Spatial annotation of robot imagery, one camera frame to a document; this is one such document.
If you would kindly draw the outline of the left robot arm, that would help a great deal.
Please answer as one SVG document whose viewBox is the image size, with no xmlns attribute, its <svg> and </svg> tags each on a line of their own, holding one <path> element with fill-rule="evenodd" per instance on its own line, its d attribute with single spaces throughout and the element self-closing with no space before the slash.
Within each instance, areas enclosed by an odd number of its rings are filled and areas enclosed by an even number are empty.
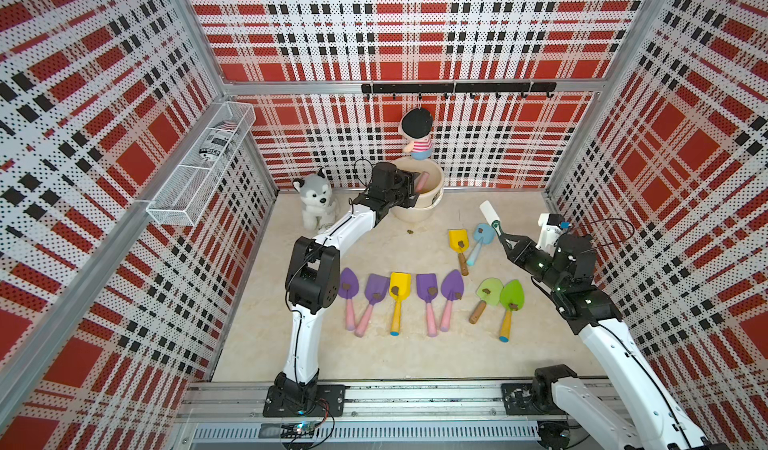
<svg viewBox="0 0 768 450">
<path fill-rule="evenodd" d="M 290 257 L 285 297 L 292 314 L 292 335 L 284 369 L 275 378 L 277 394 L 298 414 L 317 400 L 319 340 L 326 309 L 341 288 L 341 257 L 393 208 L 412 208 L 419 199 L 421 174 L 391 162 L 372 166 L 369 183 L 351 200 L 349 210 L 328 230 L 300 237 Z"/>
</svg>

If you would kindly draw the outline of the purple pointed trowel pink handle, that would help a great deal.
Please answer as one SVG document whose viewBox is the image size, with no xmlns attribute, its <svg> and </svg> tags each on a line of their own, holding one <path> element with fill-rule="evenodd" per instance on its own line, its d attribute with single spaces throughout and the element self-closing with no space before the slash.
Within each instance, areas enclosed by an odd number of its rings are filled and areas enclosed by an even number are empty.
<svg viewBox="0 0 768 450">
<path fill-rule="evenodd" d="M 356 317 L 354 309 L 354 297 L 359 292 L 359 280 L 357 275 L 350 269 L 345 268 L 340 274 L 340 288 L 338 296 L 345 302 L 345 328 L 348 331 L 354 331 L 356 328 Z"/>
</svg>

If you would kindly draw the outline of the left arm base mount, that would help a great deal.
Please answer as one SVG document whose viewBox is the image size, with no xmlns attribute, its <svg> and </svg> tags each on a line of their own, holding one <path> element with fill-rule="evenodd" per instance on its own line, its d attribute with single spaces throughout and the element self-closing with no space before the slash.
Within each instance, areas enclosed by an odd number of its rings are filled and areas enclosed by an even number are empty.
<svg viewBox="0 0 768 450">
<path fill-rule="evenodd" d="M 309 383 L 302 384 L 281 372 L 267 391 L 262 416 L 340 417 L 343 414 L 346 390 L 343 384 L 319 384 L 318 374 Z"/>
</svg>

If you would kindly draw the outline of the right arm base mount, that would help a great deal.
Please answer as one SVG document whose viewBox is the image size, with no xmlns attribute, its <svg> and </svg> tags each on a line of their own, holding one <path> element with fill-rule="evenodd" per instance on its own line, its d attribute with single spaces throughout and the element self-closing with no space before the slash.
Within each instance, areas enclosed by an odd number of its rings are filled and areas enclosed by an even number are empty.
<svg viewBox="0 0 768 450">
<path fill-rule="evenodd" d="M 560 379 L 577 376 L 569 366 L 557 364 L 537 368 L 529 383 L 502 384 L 506 415 L 564 415 L 554 403 L 552 385 Z"/>
</svg>

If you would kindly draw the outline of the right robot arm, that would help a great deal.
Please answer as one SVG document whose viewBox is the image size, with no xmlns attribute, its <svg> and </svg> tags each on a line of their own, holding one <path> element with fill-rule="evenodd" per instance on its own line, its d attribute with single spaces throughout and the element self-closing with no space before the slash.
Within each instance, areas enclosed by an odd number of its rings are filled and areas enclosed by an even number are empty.
<svg viewBox="0 0 768 450">
<path fill-rule="evenodd" d="M 719 448 L 661 383 L 616 305 L 595 286 L 591 236 L 563 234 L 552 252 L 522 235 L 500 232 L 498 239 L 599 362 L 629 416 L 622 418 L 565 367 L 544 369 L 546 405 L 573 417 L 604 449 Z"/>
</svg>

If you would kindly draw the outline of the purple square trowel pink handle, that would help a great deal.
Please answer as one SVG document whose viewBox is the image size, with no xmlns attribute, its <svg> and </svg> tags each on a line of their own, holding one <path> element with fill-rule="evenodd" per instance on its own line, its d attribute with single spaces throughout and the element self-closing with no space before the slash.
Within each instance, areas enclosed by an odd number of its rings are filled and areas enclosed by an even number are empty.
<svg viewBox="0 0 768 450">
<path fill-rule="evenodd" d="M 429 191 L 429 188 L 428 188 L 429 178 L 430 178 L 429 172 L 422 172 L 419 174 L 415 182 L 415 192 L 417 194 L 423 194 Z"/>
</svg>

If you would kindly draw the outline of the white brush green handle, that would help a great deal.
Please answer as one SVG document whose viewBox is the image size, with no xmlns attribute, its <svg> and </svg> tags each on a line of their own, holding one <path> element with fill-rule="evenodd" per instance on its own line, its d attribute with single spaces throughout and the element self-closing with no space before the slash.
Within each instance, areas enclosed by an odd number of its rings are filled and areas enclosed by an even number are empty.
<svg viewBox="0 0 768 450">
<path fill-rule="evenodd" d="M 486 200 L 480 205 L 480 210 L 487 224 L 495 231 L 497 236 L 503 234 L 501 219 L 490 201 Z"/>
</svg>

